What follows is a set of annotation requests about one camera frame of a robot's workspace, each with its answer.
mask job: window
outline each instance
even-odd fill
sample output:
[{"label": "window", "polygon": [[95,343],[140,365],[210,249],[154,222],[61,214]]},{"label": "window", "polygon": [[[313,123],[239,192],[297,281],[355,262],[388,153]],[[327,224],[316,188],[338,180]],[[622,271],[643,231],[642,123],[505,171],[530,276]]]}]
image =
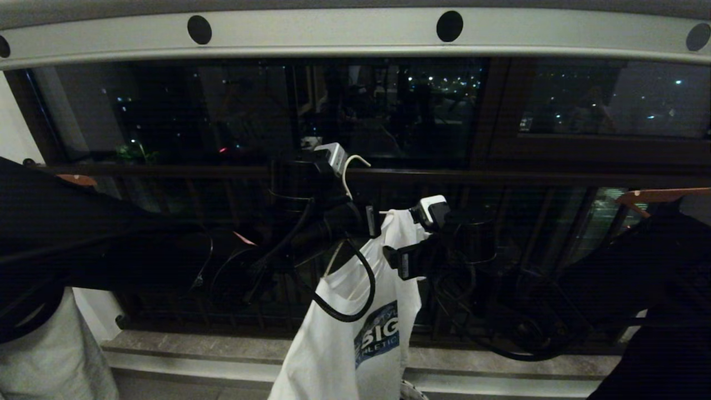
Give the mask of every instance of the window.
[{"label": "window", "polygon": [[521,132],[706,139],[711,75],[703,66],[545,59]]},{"label": "window", "polygon": [[520,58],[508,76],[497,161],[711,164],[708,65]]},{"label": "window", "polygon": [[71,162],[263,165],[340,142],[375,167],[468,165],[476,59],[175,60],[34,68]]}]

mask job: wooden hanger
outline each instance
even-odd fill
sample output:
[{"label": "wooden hanger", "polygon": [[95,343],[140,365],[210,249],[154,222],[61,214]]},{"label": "wooden hanger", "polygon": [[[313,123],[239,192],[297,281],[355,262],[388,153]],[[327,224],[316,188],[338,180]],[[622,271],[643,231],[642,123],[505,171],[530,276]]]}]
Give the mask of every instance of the wooden hanger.
[{"label": "wooden hanger", "polygon": [[615,200],[617,204],[624,204],[631,210],[639,213],[644,218],[649,218],[652,215],[647,211],[640,209],[635,203],[669,203],[677,201],[684,196],[703,196],[711,195],[711,187],[698,187],[691,189],[654,189],[654,190],[635,190],[628,191]]},{"label": "wooden hanger", "polygon": [[77,184],[79,186],[94,186],[94,187],[96,187],[96,185],[97,185],[97,182],[94,180],[94,178],[89,178],[85,175],[61,174],[61,175],[57,175],[57,177],[60,177],[67,182],[72,182],[73,184]]}]

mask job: printed logo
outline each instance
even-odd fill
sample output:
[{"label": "printed logo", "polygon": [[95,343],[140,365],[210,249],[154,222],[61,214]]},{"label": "printed logo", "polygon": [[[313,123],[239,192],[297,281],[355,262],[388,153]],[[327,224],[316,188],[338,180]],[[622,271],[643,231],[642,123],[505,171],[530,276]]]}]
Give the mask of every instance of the printed logo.
[{"label": "printed logo", "polygon": [[400,346],[400,331],[397,328],[397,301],[383,305],[365,320],[363,329],[353,341],[355,367],[361,362]]}]

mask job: round hole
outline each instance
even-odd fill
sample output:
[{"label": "round hole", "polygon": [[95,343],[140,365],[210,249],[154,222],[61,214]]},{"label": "round hole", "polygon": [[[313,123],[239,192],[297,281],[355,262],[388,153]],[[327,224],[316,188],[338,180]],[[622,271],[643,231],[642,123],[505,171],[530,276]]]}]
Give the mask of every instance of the round hole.
[{"label": "round hole", "polygon": [[10,43],[7,43],[4,37],[0,36],[0,57],[8,58],[10,56]]},{"label": "round hole", "polygon": [[464,29],[464,20],[461,18],[461,14],[456,11],[442,14],[437,22],[437,35],[443,42],[455,41],[461,35],[462,29]]},{"label": "round hole", "polygon": [[700,23],[691,28],[689,36],[686,37],[686,48],[691,51],[699,51],[711,38],[711,26],[708,23]]},{"label": "round hole", "polygon": [[188,20],[188,34],[197,44],[208,44],[213,38],[213,29],[208,20],[194,15]]}]

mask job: clothes hanger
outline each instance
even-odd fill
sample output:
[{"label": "clothes hanger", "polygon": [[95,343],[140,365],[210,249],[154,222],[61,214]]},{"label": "clothes hanger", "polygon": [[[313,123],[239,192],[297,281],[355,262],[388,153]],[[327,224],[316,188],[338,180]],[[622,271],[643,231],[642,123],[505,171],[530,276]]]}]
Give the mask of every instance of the clothes hanger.
[{"label": "clothes hanger", "polygon": [[690,189],[652,189],[652,190],[634,190],[628,191],[615,200],[617,204],[623,204],[642,215],[644,218],[649,218],[652,215],[647,211],[640,209],[635,203],[669,203],[677,201],[684,196],[711,196],[711,187],[698,187]]}]

